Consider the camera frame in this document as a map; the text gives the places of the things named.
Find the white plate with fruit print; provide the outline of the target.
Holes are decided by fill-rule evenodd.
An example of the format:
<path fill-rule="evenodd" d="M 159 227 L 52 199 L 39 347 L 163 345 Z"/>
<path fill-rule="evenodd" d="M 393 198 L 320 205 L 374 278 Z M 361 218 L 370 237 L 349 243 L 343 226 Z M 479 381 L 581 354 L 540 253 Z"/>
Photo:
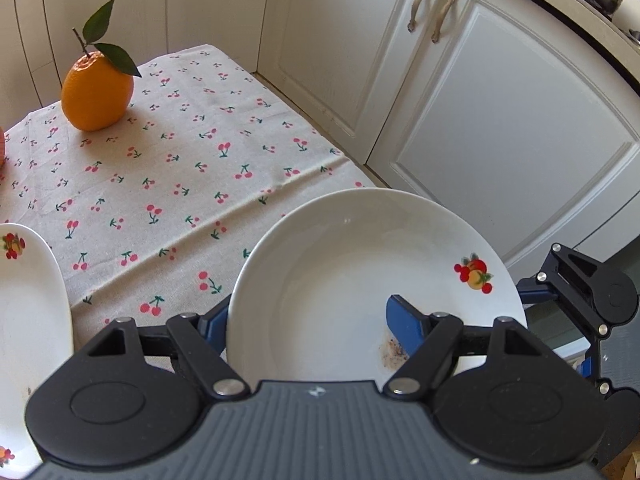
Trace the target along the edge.
<path fill-rule="evenodd" d="M 468 325 L 525 318 L 509 271 L 469 223 L 410 193 L 348 190 L 298 207 L 258 242 L 232 292 L 228 362 L 251 386 L 383 385 L 408 356 L 386 322 L 394 295 Z"/>

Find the white kitchen cabinets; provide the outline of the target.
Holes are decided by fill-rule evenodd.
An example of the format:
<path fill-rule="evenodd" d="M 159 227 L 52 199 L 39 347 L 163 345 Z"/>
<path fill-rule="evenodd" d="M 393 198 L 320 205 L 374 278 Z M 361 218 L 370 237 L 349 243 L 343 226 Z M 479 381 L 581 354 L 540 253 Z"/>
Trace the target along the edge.
<path fill-rule="evenodd" d="M 135 61 L 223 50 L 514 276 L 554 242 L 638 254 L 637 0 L 1 0 L 2 125 L 58 99 L 106 2 Z"/>

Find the cherry print tablecloth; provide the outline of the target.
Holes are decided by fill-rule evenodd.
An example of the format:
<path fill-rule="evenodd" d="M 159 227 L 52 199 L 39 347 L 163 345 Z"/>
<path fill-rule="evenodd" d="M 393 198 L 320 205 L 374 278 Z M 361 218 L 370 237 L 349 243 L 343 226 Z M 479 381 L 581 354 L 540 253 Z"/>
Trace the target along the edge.
<path fill-rule="evenodd" d="M 58 259 L 75 342 L 130 316 L 156 325 L 232 292 L 260 238 L 368 176 L 224 52 L 144 64 L 124 118 L 83 133 L 58 104 L 6 133 L 1 217 Z"/>

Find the orange with green leaves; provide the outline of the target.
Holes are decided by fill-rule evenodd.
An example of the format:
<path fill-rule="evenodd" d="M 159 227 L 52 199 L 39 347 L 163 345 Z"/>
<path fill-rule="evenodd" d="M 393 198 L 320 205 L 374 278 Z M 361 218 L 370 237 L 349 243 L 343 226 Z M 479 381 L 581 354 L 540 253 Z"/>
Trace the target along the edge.
<path fill-rule="evenodd" d="M 134 94 L 134 78 L 141 78 L 130 54 L 103 40 L 110 27 L 115 0 L 108 0 L 82 26 L 73 28 L 81 57 L 62 84 L 62 112 L 82 132 L 96 132 L 119 122 Z"/>

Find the orange without leaves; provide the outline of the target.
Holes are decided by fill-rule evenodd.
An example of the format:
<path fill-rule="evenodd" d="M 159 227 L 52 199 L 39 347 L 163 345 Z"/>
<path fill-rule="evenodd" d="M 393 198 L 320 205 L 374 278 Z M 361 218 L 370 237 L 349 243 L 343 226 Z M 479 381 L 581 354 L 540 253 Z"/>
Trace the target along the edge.
<path fill-rule="evenodd" d="M 6 136 L 4 130 L 0 128 L 0 168 L 6 163 Z"/>

